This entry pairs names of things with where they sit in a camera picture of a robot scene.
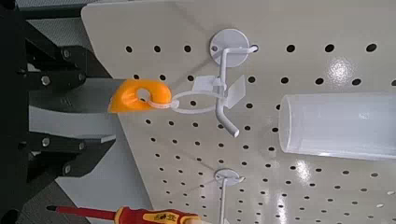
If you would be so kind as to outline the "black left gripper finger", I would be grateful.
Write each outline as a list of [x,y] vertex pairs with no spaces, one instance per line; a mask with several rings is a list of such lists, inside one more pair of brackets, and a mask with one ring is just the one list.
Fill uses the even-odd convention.
[[113,134],[66,137],[30,132],[27,181],[43,175],[82,177],[89,174],[116,142]]
[[26,23],[26,59],[36,71],[26,73],[29,91],[69,91],[88,78],[111,78],[96,56],[82,46],[59,47]]

